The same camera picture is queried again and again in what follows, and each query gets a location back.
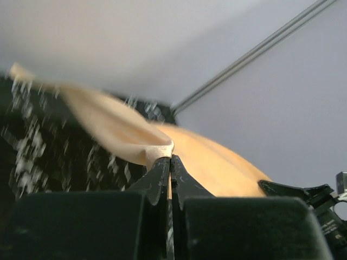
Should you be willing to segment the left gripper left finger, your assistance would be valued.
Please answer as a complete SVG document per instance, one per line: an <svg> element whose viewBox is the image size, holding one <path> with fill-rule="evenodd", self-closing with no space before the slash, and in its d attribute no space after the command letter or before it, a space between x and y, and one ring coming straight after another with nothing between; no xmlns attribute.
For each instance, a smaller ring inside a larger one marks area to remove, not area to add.
<svg viewBox="0 0 347 260"><path fill-rule="evenodd" d="M159 158L128 190L144 196L140 249L142 257L166 257L170 159Z"/></svg>

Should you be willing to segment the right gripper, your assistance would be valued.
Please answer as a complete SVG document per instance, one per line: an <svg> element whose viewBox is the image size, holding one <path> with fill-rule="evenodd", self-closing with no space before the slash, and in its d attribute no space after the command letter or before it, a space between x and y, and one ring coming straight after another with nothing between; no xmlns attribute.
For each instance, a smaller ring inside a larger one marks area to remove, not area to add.
<svg viewBox="0 0 347 260"><path fill-rule="evenodd" d="M346 252L346 221L334 211L334 207L342 201L329 185L301 188L260 180L258 186L266 196L287 196L307 200L317 216L331 251Z"/></svg>

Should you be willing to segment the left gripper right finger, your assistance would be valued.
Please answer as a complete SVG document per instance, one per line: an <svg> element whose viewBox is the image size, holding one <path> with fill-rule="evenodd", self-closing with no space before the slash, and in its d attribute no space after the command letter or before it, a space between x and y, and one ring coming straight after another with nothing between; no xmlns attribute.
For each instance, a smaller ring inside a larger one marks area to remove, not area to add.
<svg viewBox="0 0 347 260"><path fill-rule="evenodd" d="M170 160L171 189L172 189L172 220L173 220L173 248L175 259L186 257L186 224L184 220L184 202L188 198L213 198L184 167L181 159L173 155Z"/></svg>

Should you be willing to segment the peach cloth napkin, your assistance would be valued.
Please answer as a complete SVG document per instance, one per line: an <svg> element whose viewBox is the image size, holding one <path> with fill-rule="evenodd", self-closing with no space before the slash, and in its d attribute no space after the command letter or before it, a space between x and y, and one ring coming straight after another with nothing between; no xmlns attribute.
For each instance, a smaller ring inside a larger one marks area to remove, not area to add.
<svg viewBox="0 0 347 260"><path fill-rule="evenodd" d="M263 197L267 176L230 149L192 131L148 122L119 99L75 83L39 79L18 64L10 77L59 94L77 121L104 149L151 169L157 159L180 157L188 173L217 197Z"/></svg>

